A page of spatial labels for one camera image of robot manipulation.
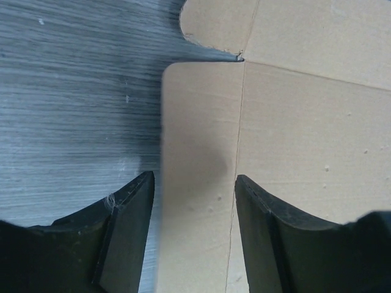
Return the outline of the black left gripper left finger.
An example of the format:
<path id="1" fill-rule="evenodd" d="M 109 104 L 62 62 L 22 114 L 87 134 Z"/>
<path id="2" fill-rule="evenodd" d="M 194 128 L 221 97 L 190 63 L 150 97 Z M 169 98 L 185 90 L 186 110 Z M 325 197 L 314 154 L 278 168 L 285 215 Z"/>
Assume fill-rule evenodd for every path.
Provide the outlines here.
<path id="1" fill-rule="evenodd" d="M 1 222 L 1 291 L 137 292 L 154 194 L 143 172 L 49 226 Z"/>

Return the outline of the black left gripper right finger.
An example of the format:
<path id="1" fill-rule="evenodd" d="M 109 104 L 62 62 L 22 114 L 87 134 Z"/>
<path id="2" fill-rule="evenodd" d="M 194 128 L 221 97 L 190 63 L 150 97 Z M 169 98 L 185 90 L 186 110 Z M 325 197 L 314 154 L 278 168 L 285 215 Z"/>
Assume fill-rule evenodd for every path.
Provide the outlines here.
<path id="1" fill-rule="evenodd" d="M 338 224 L 235 182 L 250 292 L 389 292 L 390 212 Z"/>

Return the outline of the brown cardboard box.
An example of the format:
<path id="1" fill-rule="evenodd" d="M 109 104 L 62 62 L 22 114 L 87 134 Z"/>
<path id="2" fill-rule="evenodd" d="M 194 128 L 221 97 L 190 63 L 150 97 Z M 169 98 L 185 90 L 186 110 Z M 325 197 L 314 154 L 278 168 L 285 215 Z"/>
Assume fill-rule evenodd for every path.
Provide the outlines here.
<path id="1" fill-rule="evenodd" d="M 390 2 L 186 1 L 240 62 L 166 68 L 158 292 L 248 292 L 234 184 L 332 222 L 390 208 Z"/>

